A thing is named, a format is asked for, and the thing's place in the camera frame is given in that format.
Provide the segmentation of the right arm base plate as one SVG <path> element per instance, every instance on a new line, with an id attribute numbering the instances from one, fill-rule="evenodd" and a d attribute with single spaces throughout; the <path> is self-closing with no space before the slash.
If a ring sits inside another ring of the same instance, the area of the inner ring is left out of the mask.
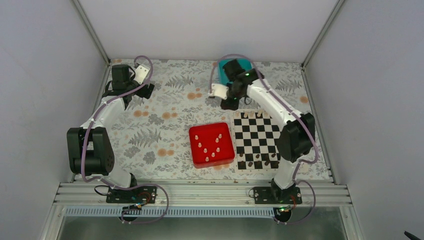
<path id="1" fill-rule="evenodd" d="M 280 190 L 268 186 L 256 186 L 253 189 L 253 199 L 257 205 L 272 204 L 302 204 L 302 194 L 299 187 Z"/>

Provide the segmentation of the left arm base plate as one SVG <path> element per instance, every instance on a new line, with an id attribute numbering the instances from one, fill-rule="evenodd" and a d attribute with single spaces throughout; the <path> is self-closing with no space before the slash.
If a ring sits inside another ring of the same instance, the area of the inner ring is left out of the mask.
<path id="1" fill-rule="evenodd" d="M 108 204 L 154 204 L 156 195 L 156 186 L 144 186 L 133 190 L 110 188 L 105 201 Z"/>

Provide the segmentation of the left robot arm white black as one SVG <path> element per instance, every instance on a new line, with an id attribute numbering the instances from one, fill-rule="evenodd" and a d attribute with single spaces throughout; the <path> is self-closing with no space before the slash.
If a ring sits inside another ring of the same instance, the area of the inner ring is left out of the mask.
<path id="1" fill-rule="evenodd" d="M 93 115 L 66 133 L 69 167 L 87 182 L 106 181 L 109 187 L 120 189 L 119 196 L 131 203 L 139 197 L 140 190 L 135 176 L 115 162 L 109 133 L 133 96 L 149 99 L 155 86 L 146 82 L 151 69 L 141 64 L 135 67 L 114 65 L 111 75 L 112 80 L 106 84 L 100 105 Z"/>

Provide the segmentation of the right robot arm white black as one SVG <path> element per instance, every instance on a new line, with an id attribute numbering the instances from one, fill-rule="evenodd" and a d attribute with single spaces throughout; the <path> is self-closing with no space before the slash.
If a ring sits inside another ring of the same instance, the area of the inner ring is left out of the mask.
<path id="1" fill-rule="evenodd" d="M 271 198 L 278 204 L 290 197 L 289 188 L 295 186 L 296 171 L 303 155 L 316 147 L 315 118 L 302 113 L 284 100 L 255 67 L 244 69 L 238 59 L 232 59 L 222 67 L 229 82 L 225 86 L 225 96 L 220 107 L 223 110 L 237 110 L 241 98 L 254 100 L 276 121 L 280 135 L 276 149 L 282 157 L 278 171 L 271 180 Z"/>

